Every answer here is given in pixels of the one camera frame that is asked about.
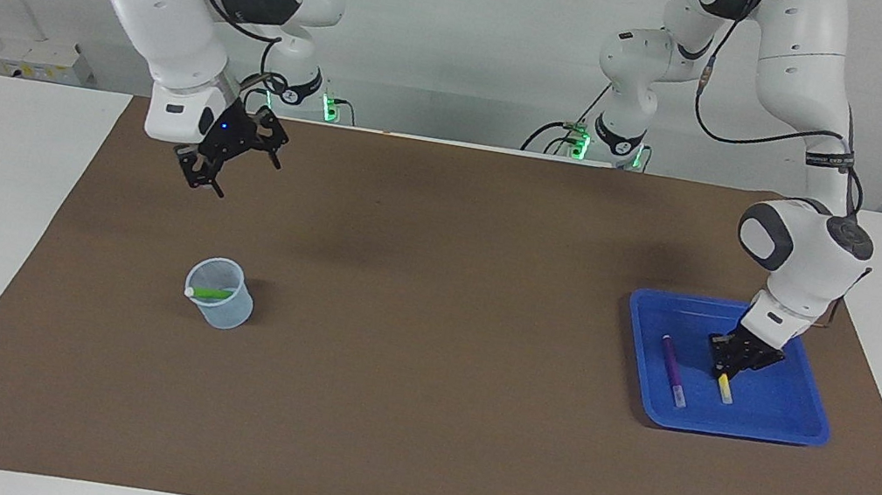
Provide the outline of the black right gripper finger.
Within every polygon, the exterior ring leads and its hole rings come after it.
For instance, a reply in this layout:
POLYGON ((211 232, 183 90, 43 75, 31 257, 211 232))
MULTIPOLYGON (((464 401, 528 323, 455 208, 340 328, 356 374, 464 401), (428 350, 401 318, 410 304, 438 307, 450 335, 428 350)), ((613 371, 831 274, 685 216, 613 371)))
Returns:
POLYGON ((247 150, 266 152, 273 167, 281 169, 279 152, 288 145, 285 127, 270 107, 261 106, 250 119, 244 144, 247 150))
POLYGON ((176 156, 182 174, 185 175, 185 182, 189 187, 192 189, 199 189, 201 186, 211 188, 219 199, 226 196, 217 180, 224 166, 224 159, 206 157, 199 147, 183 144, 177 145, 176 156))

